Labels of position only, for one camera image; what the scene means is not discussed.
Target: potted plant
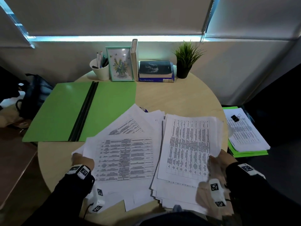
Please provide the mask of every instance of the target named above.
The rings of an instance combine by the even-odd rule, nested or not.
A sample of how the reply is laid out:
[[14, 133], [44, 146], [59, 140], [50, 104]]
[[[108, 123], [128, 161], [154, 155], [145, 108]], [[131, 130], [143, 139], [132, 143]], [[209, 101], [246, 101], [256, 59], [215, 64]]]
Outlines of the potted plant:
[[177, 57], [177, 77], [186, 78], [192, 65], [204, 54], [203, 49], [197, 50], [198, 47], [185, 42], [174, 52]]
[[116, 58], [114, 59], [115, 63], [113, 65], [116, 73], [119, 74], [120, 77], [125, 77], [128, 66], [126, 65], [126, 61], [122, 61], [119, 59], [119, 63], [117, 62]]

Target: black binder clip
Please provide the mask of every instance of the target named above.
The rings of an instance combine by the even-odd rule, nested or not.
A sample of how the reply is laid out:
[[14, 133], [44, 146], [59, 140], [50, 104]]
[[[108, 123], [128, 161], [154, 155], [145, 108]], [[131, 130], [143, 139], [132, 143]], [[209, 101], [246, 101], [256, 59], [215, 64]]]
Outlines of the black binder clip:
[[232, 118], [232, 120], [234, 120], [234, 122], [237, 122], [237, 121], [239, 121], [238, 117], [237, 117], [237, 116], [235, 116], [235, 115], [233, 115], [231, 118]]

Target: blue book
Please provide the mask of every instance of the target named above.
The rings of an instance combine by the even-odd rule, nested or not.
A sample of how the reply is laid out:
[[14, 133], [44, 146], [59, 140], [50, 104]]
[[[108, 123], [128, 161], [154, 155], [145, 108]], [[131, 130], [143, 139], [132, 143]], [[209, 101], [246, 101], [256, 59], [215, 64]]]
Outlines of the blue book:
[[163, 78], [140, 78], [139, 77], [139, 82], [173, 83], [173, 82], [175, 82], [175, 73], [174, 73], [172, 62], [170, 62], [170, 67], [171, 67], [171, 72], [172, 72], [171, 78], [166, 78], [166, 77], [163, 77]]

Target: flower painting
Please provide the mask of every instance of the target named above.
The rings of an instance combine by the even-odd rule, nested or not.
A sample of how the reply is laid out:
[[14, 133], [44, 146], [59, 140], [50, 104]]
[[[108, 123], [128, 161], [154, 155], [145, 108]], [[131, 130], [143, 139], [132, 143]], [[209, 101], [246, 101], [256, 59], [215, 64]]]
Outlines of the flower painting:
[[131, 47], [106, 47], [112, 81], [134, 81]]

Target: open green folder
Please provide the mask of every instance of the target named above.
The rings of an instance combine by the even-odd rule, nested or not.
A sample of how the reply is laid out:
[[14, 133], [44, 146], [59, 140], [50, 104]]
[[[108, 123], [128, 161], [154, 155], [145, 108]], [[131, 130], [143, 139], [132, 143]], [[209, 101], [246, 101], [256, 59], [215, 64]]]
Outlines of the open green folder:
[[[238, 107], [237, 106], [224, 107], [223, 109], [235, 109], [235, 108], [238, 108]], [[235, 148], [233, 147], [233, 145], [231, 144], [229, 139], [228, 139], [228, 148], [230, 149], [230, 151], [232, 152], [232, 154], [235, 158], [268, 155], [267, 150], [253, 151], [253, 152], [238, 152], [238, 151], [235, 150]]]
[[[43, 103], [23, 142], [68, 141], [91, 82], [59, 83]], [[135, 82], [99, 82], [78, 141], [95, 136], [135, 103]]]

